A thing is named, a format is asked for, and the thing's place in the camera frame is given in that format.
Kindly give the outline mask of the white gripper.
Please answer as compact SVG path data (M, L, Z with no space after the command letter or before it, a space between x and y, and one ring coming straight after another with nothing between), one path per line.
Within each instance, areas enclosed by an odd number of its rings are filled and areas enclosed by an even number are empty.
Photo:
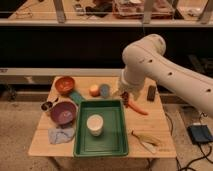
M134 100L137 100L140 96L141 89L141 85L130 84L124 79L119 79L116 94L121 95L123 93L129 93L133 95Z

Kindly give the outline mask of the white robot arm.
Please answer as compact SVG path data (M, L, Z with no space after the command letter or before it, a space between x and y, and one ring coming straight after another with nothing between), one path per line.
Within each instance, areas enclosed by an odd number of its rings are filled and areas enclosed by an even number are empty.
M129 44L122 52L125 68L121 70L118 92L138 98L148 77L213 118L213 78L169 61L165 51L165 40L158 34Z

